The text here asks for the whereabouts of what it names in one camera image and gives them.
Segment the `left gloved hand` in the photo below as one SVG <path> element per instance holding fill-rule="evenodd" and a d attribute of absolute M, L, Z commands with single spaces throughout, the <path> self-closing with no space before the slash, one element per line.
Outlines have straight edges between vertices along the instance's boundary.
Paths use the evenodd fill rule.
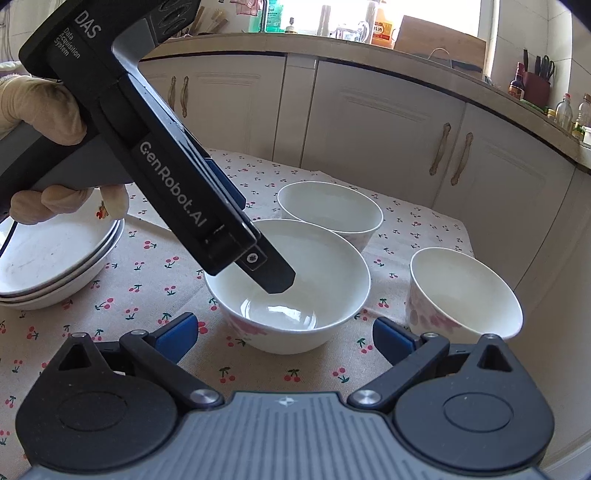
<path fill-rule="evenodd" d="M 26 123 L 49 140 L 64 146 L 79 144 L 86 135 L 78 106 L 62 85 L 30 75 L 1 78 L 1 135 Z M 72 190 L 52 185 L 41 192 L 21 191 L 12 196 L 10 217 L 24 225 L 71 214 L 92 195 L 90 189 Z"/>

